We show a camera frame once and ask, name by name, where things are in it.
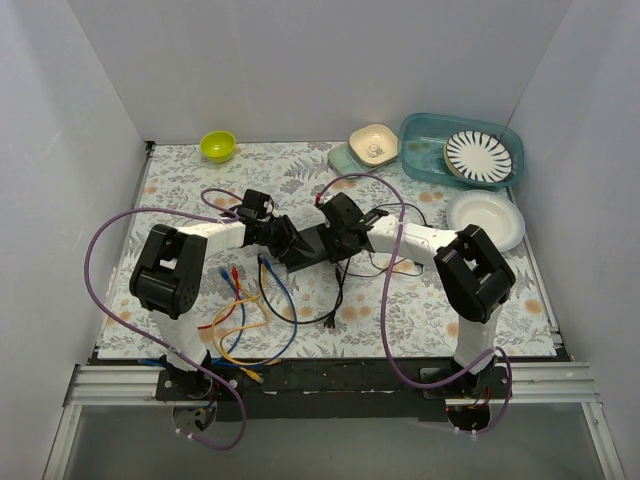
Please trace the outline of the black network switch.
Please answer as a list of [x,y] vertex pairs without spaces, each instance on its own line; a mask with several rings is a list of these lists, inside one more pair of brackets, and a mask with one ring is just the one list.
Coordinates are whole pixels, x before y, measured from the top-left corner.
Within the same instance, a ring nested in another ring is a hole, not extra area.
[[292,248],[280,262],[288,273],[294,273],[322,262],[337,263],[348,258],[332,231],[319,224],[302,230]]

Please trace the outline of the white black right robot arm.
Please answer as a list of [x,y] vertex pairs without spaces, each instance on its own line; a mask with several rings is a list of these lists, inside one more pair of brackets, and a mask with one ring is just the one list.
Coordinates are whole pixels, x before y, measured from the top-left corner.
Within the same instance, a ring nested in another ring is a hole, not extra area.
[[345,194],[327,200],[319,193],[316,207],[328,222],[328,244],[338,249],[389,253],[435,266],[446,298],[458,314],[458,337],[452,373],[435,382],[419,383],[406,376],[393,357],[387,337],[388,297],[393,270],[384,277],[380,306],[380,335],[390,367],[405,384],[421,390],[443,388],[453,383],[464,397],[475,397],[489,384],[488,370],[495,356],[505,350],[494,344],[497,319],[515,284],[515,274],[486,232],[477,225],[461,231],[441,230],[405,220],[406,203],[400,215],[381,211],[363,213]]

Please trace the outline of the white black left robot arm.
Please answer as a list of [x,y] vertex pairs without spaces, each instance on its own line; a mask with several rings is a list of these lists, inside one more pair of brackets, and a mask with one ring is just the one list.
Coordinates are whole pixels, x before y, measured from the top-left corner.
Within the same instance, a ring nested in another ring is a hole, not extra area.
[[205,259],[250,245],[267,248],[280,261],[314,254],[291,219],[277,213],[268,194],[246,190],[235,212],[239,218],[229,223],[153,226],[129,283],[130,293],[151,312],[161,339],[168,344],[166,361],[182,370],[178,387],[193,400],[205,398],[213,386],[211,373],[198,366],[207,348],[190,313],[199,297]]

